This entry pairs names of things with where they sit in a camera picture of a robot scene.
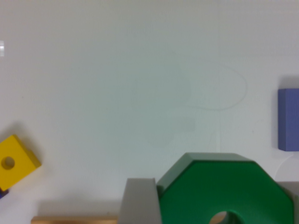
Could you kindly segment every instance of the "green octagonal block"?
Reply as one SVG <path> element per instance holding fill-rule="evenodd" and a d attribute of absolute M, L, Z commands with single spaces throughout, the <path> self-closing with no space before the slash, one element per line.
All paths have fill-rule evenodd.
<path fill-rule="evenodd" d="M 293 224 L 293 201 L 255 162 L 235 154 L 187 153 L 158 182 L 163 224 Z"/>

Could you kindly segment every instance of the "purple block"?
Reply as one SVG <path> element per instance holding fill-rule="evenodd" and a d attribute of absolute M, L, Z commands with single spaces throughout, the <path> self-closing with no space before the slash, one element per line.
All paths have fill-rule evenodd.
<path fill-rule="evenodd" d="M 278 148 L 299 151 L 299 89 L 278 90 Z"/>
<path fill-rule="evenodd" d="M 8 189 L 6 191 L 0 190 L 0 199 L 2 199 L 4 196 L 8 194 Z"/>

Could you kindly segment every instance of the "wooden block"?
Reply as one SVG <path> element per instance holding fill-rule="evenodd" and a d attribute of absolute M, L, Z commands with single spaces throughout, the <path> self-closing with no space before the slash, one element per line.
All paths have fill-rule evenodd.
<path fill-rule="evenodd" d="M 117 224 L 116 217 L 34 217 L 31 224 Z"/>

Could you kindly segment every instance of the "white surface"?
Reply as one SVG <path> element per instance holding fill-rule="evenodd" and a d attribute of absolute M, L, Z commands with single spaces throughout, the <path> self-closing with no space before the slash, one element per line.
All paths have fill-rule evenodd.
<path fill-rule="evenodd" d="M 1 223 L 118 214 L 128 177 L 235 152 L 299 180 L 277 149 L 277 89 L 299 87 L 299 2 L 0 0 L 0 140 L 43 166 Z"/>

